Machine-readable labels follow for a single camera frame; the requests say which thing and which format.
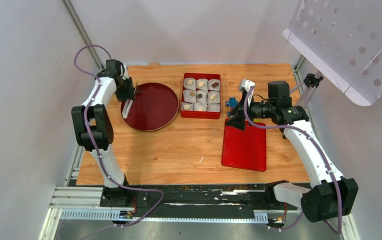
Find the wooden metal food tongs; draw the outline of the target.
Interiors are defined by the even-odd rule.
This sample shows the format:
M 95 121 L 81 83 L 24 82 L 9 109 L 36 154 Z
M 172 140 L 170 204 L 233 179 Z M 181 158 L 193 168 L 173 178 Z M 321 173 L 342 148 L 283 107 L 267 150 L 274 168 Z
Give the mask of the wooden metal food tongs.
M 124 107 L 123 107 L 123 110 L 121 111 L 121 115 L 124 119 L 127 119 L 128 118 L 128 115 L 129 115 L 129 112 L 132 108 L 132 105 L 134 103 L 134 100 L 136 98 L 137 95 L 139 95 L 141 93 L 141 91 L 138 89 L 138 86 L 136 86 L 134 88 L 134 92 L 133 92 L 133 97 L 130 98 L 130 99 L 127 99 L 125 102 L 124 102 Z

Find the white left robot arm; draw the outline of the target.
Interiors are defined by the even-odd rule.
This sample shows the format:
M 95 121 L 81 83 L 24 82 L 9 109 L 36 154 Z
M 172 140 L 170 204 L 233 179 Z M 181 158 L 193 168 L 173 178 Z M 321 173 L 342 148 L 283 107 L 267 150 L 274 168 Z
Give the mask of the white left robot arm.
M 127 116 L 136 98 L 136 88 L 127 67 L 116 59 L 95 76 L 95 85 L 89 97 L 71 110 L 75 138 L 79 146 L 90 152 L 103 175 L 103 200 L 114 200 L 119 206 L 132 201 L 131 188 L 121 171 L 113 150 L 114 130 L 107 111 L 112 96 L 125 103 Z

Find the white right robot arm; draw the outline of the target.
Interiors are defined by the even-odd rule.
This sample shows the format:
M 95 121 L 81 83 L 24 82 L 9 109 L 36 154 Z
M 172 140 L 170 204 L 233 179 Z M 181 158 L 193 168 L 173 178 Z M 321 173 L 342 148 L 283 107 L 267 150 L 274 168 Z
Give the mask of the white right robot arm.
M 283 203 L 302 210 L 312 223 L 327 221 L 351 213 L 359 186 L 355 179 L 346 178 L 329 159 L 313 132 L 306 110 L 293 105 L 290 86 L 286 81 L 271 81 L 268 98 L 261 102 L 254 100 L 255 83 L 243 79 L 239 90 L 242 98 L 232 110 L 231 118 L 225 125 L 244 131 L 262 125 L 254 119 L 270 119 L 272 129 L 280 129 L 284 137 L 296 150 L 310 180 L 310 188 L 304 188 L 288 181 L 278 181 L 268 185 L 264 195 L 265 204 L 277 209 Z

